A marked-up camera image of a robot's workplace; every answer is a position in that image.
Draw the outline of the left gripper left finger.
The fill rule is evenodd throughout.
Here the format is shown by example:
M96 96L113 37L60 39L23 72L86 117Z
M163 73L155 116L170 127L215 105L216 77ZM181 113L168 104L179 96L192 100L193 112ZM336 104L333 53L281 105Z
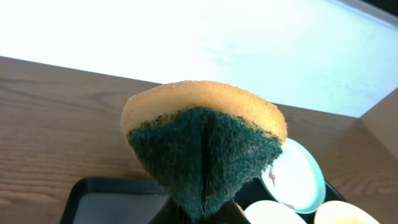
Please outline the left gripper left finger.
M190 224L190 217L172 198L169 198L148 224Z

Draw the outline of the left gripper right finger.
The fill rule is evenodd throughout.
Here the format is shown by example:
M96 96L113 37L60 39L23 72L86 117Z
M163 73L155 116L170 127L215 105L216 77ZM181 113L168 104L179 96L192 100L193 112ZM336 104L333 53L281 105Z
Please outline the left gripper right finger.
M224 203L214 215L214 223L217 224L250 224L243 215L237 203L231 199Z

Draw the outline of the light blue plate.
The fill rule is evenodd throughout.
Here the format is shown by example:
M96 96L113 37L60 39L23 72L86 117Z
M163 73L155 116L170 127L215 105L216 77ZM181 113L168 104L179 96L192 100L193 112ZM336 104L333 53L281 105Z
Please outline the light blue plate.
M271 200L254 202L244 213L251 224L307 224L291 208Z
M273 199L297 213L314 213L326 198L320 166L299 142L287 138L282 154L262 170L261 182Z

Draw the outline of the yellow green scrub sponge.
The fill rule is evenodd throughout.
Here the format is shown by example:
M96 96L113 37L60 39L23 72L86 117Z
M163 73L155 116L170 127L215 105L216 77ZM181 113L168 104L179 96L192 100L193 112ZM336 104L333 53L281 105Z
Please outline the yellow green scrub sponge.
M276 105L229 84L183 81L131 96L121 132L146 172L194 223L221 207L282 152Z

